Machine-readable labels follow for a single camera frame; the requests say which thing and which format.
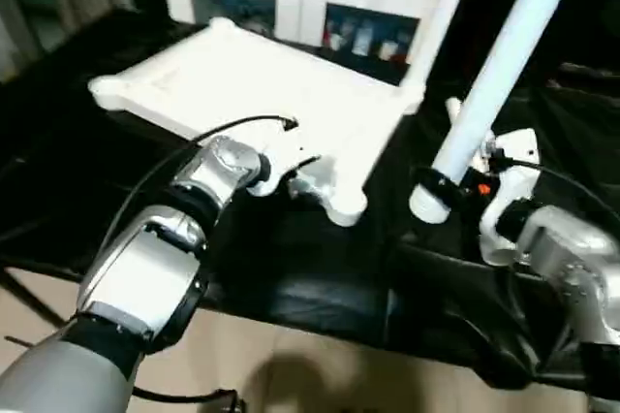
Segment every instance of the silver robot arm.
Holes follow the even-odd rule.
[[[198,202],[204,214],[143,210],[84,278],[71,321],[0,376],[0,411],[126,411],[144,356],[178,341],[199,305],[198,257],[220,212],[265,162],[243,143],[211,139],[171,184],[180,204]]]
[[[620,412],[620,249],[597,227],[555,207],[514,202],[497,226],[516,259],[562,297],[587,381],[590,409]]]

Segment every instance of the wire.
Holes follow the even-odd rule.
[[[21,338],[13,337],[12,335],[5,335],[4,339],[7,342],[14,343],[15,345],[19,345],[20,347],[23,347],[23,348],[32,348],[35,346],[35,344],[32,342],[22,340]]]
[[[5,241],[13,240],[15,238],[24,236],[32,231],[39,229],[42,225],[49,222],[52,219],[53,214],[49,214],[47,216],[38,217],[36,219],[32,219],[30,221],[26,221],[23,224],[13,227],[8,231],[0,233],[0,243],[4,243]]]
[[[95,255],[95,257],[96,258],[100,257],[102,255],[102,253],[104,252],[104,250],[106,249],[106,247],[108,247],[109,242],[111,241],[111,238],[114,235],[114,232],[116,231],[116,228],[118,227],[118,224],[120,223],[123,214],[125,213],[125,211],[129,207],[131,202],[134,200],[134,198],[136,197],[138,192],[141,190],[143,185],[152,176],[154,176],[159,171],[161,171],[168,163],[171,163],[172,161],[178,159],[181,155],[183,155],[186,152],[188,152],[189,150],[193,149],[194,146],[197,143],[200,143],[203,140],[208,139],[209,137],[211,137],[211,136],[213,136],[215,134],[218,134],[218,133],[220,133],[220,132],[222,132],[224,130],[230,129],[230,128],[235,127],[237,125],[245,124],[247,122],[254,122],[256,120],[280,120],[280,121],[285,123],[285,130],[289,130],[289,129],[291,129],[291,128],[293,128],[293,127],[295,127],[297,125],[297,121],[296,120],[290,119],[290,118],[287,118],[287,117],[283,117],[281,115],[254,115],[254,116],[251,116],[251,117],[243,117],[241,119],[238,119],[238,120],[235,120],[235,121],[232,121],[232,122],[228,122],[226,124],[222,124],[222,125],[220,125],[218,127],[215,127],[214,129],[211,129],[211,130],[209,130],[207,132],[204,132],[202,134],[199,134],[199,135],[193,137],[191,140],[186,142],[180,148],[176,149],[171,154],[166,156],[164,159],[159,161],[155,166],[153,166],[151,168],[150,171],[148,171],[138,181],[138,183],[136,183],[136,185],[134,185],[134,188],[132,188],[132,190],[129,192],[127,197],[125,197],[125,200],[123,201],[123,204],[120,206],[120,208],[114,214],[114,217],[110,221],[108,229],[106,230],[106,234],[104,235],[104,238],[103,238],[101,244],[99,245],[99,249],[97,250],[97,254]]]
[[[146,391],[140,387],[134,387],[133,395],[144,400],[157,401],[159,403],[209,403],[211,401],[219,400],[220,398],[232,396],[234,403],[236,403],[237,393],[236,391],[229,390],[217,390],[211,394],[204,396],[169,396],[166,394],[158,394],[156,392]]]
[[[563,348],[566,347],[566,344],[571,339],[571,333],[573,331],[573,326],[571,325],[570,318],[567,316],[564,318],[562,322],[562,328],[557,334],[553,345],[549,349],[548,355],[536,366],[536,371],[538,373],[542,373],[548,370],[549,365],[553,361],[553,357],[562,351]]]
[[[129,192],[129,194],[127,195],[127,197],[125,197],[125,200],[123,201],[123,204],[120,206],[120,208],[118,209],[118,211],[114,214],[114,217],[112,218],[112,220],[109,223],[108,229],[106,230],[106,234],[104,235],[104,238],[99,246],[99,249],[97,250],[97,255],[95,256],[95,258],[98,258],[101,256],[101,254],[103,253],[103,251],[106,249],[106,247],[109,245],[109,242],[111,241],[112,236],[114,235],[114,232],[116,231],[116,228],[118,227],[118,224],[120,223],[123,214],[125,213],[125,211],[127,210],[127,208],[129,207],[129,205],[131,204],[131,202],[134,200],[134,198],[136,197],[136,195],[142,190],[142,187],[144,186],[144,184],[155,174],[157,174],[159,171],[161,171],[167,164],[177,160],[180,156],[182,156],[183,154],[187,153],[188,151],[190,151],[191,149],[193,149],[195,147],[195,145],[197,143],[202,142],[205,139],[208,139],[209,137],[218,134],[224,130],[230,129],[232,127],[235,127],[237,125],[241,125],[241,124],[245,124],[248,122],[254,122],[257,120],[279,120],[284,122],[285,124],[285,130],[290,130],[292,128],[294,128],[297,125],[297,121],[294,119],[290,119],[287,117],[283,117],[281,115],[271,115],[271,114],[266,114],[266,115],[255,115],[255,116],[251,116],[251,117],[243,117],[241,119],[232,121],[232,122],[228,122],[226,124],[222,124],[218,127],[215,127],[214,129],[211,129],[207,132],[204,132],[202,134],[199,134],[195,137],[193,137],[191,140],[189,140],[188,142],[186,142],[184,145],[182,145],[181,147],[179,147],[178,149],[176,149],[175,151],[173,151],[172,153],[170,153],[168,156],[166,156],[164,159],[162,159],[161,161],[159,161],[155,166],[153,166],[145,175],[142,176],[142,178],[136,183],[136,185],[134,185],[134,187],[132,188],[132,190]],[[140,387],[134,387],[133,390],[133,395],[139,398],[143,398],[146,400],[151,400],[151,401],[158,401],[161,403],[207,403],[209,401],[213,401],[222,397],[226,397],[229,395],[233,395],[233,399],[236,402],[237,399],[237,393],[236,391],[215,391],[211,394],[207,394],[207,395],[203,395],[203,396],[170,396],[167,394],[158,394],[156,392],[151,392],[151,391],[147,391],[145,389],[141,389]]]
[[[569,183],[574,188],[576,188],[577,190],[582,192],[584,195],[586,195],[590,200],[592,200],[594,203],[596,203],[599,207],[601,207],[609,215],[611,215],[613,217],[613,219],[616,221],[616,223],[618,225],[620,225],[620,214],[618,214],[615,211],[615,209],[613,209],[613,207],[611,207],[610,205],[605,203],[603,200],[601,200],[601,198],[599,198],[599,196],[597,196],[597,194],[594,193],[592,190],[590,190],[588,187],[586,187],[582,183],[578,182],[577,180],[569,177],[568,175],[565,175],[565,174],[562,174],[562,173],[558,173],[557,171],[554,171],[554,170],[552,170],[552,169],[550,169],[550,168],[548,168],[546,166],[542,166],[540,164],[530,163],[529,161],[521,161],[521,160],[513,159],[513,158],[505,158],[504,161],[506,163],[510,164],[510,165],[513,165],[513,166],[523,166],[524,168],[536,169],[538,171],[541,171],[542,173],[545,173],[545,174],[548,174],[548,175],[552,175],[555,178],[559,178],[559,179]]]

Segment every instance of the floor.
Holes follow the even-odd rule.
[[[14,270],[13,274],[63,316],[77,286]],[[0,336],[38,341],[52,328],[0,290]],[[0,338],[0,369],[23,349]],[[179,344],[147,359],[137,384],[177,395],[238,389],[249,411],[266,413],[581,413],[582,394],[539,385],[494,391],[469,369],[396,355],[201,310]],[[129,411],[201,412],[133,398]]]

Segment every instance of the black tablecloth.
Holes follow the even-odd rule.
[[[80,279],[127,190],[181,143],[127,113],[99,109],[86,84],[196,29],[116,12],[0,88],[5,266]],[[392,82],[403,74],[385,63],[326,57]],[[413,223],[407,199],[415,166],[432,161],[449,127],[443,102],[463,91],[458,82],[431,82],[420,113],[403,119],[367,182],[368,210],[351,229],[283,194],[240,194],[213,239],[204,306],[468,365],[498,387],[540,380],[581,388],[570,343],[547,360],[564,320],[547,285],[525,270],[483,265],[472,225],[458,213],[429,230]],[[620,174],[610,164],[620,146],[618,108],[616,100],[580,90],[522,88],[494,128],[534,127],[546,165],[620,206]],[[537,195],[617,232],[566,185],[543,176]]]

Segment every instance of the white tube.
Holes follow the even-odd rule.
[[[414,44],[414,60],[407,75],[400,83],[401,97],[409,102],[407,114],[418,111],[421,100],[419,87],[426,85],[428,75],[435,63],[439,49],[446,37],[448,27],[460,0],[439,0],[425,30],[420,30],[419,45]]]
[[[435,170],[460,183],[559,2],[516,0],[456,124],[433,162]],[[409,207],[415,216],[431,224],[444,222],[450,213],[449,208],[421,186],[414,190]]]
[[[456,119],[458,119],[458,115],[461,114],[461,100],[458,98],[448,98],[446,100],[446,110],[448,111],[448,119],[451,125],[456,123]]]

